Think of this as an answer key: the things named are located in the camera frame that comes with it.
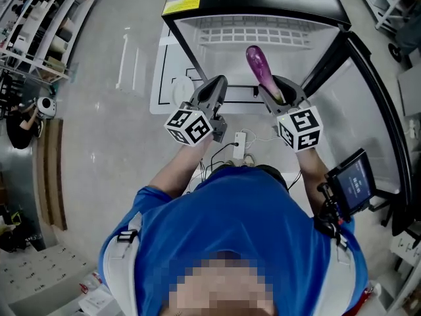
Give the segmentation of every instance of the yellow label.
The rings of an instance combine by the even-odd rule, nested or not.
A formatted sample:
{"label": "yellow label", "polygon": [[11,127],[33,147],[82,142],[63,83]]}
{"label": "yellow label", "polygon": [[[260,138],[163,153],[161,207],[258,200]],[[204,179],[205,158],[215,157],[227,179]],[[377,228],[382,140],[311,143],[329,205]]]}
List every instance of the yellow label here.
{"label": "yellow label", "polygon": [[199,8],[200,0],[177,0],[165,4],[162,15]]}

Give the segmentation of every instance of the purple object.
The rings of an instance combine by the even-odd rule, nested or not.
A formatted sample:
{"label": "purple object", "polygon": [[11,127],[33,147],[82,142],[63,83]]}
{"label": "purple object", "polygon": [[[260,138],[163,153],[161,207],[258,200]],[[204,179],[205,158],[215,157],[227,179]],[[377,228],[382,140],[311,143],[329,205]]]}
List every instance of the purple object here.
{"label": "purple object", "polygon": [[259,83],[262,84],[277,101],[284,103],[284,97],[272,77],[268,61],[266,60],[262,49],[256,45],[251,45],[245,51],[245,56]]}

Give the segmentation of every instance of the blue t-shirt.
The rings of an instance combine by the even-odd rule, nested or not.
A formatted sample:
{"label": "blue t-shirt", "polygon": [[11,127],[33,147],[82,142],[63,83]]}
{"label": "blue t-shirt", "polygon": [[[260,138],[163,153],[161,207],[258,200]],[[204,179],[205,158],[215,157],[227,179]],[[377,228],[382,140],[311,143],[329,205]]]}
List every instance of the blue t-shirt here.
{"label": "blue t-shirt", "polygon": [[[249,167],[217,172],[194,192],[172,200],[154,188],[142,188],[130,212],[110,239],[140,212],[141,242],[135,264],[137,308],[157,316],[162,301],[200,259],[232,251],[251,260],[271,284],[278,315],[312,315],[330,259],[330,239],[317,231],[286,189],[269,174]],[[356,265],[355,292],[349,309],[366,288],[368,275],[353,223],[343,231]]]}

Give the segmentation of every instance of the display screen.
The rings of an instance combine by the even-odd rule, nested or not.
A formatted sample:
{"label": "display screen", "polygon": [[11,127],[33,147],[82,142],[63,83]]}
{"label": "display screen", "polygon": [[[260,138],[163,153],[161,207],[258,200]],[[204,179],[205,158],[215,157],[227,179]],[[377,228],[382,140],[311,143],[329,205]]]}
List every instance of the display screen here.
{"label": "display screen", "polygon": [[368,182],[361,160],[347,167],[337,175],[350,210],[358,207],[371,197]]}

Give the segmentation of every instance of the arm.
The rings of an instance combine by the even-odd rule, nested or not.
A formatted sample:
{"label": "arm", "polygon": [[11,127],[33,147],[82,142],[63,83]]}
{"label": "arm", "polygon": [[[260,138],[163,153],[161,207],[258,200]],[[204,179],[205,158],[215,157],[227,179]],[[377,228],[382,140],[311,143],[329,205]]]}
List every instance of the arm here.
{"label": "arm", "polygon": [[171,162],[152,179],[149,186],[163,191],[172,198],[180,197],[212,140],[213,135],[210,134],[195,147],[184,145]]}
{"label": "arm", "polygon": [[297,157],[301,173],[303,174],[304,187],[309,198],[311,210],[314,215],[318,215],[324,203],[324,196],[317,190],[317,186],[326,182],[324,175],[329,170],[315,149],[297,152]]}
{"label": "arm", "polygon": [[32,103],[29,107],[25,110],[21,111],[22,113],[29,113],[35,107],[35,103]]}
{"label": "arm", "polygon": [[29,120],[29,122],[26,122],[26,120],[23,120],[22,123],[20,123],[20,127],[24,130],[30,130],[32,125],[35,122],[37,114],[38,114],[38,108],[36,107],[35,110],[34,110],[34,113],[31,116],[31,119]]}

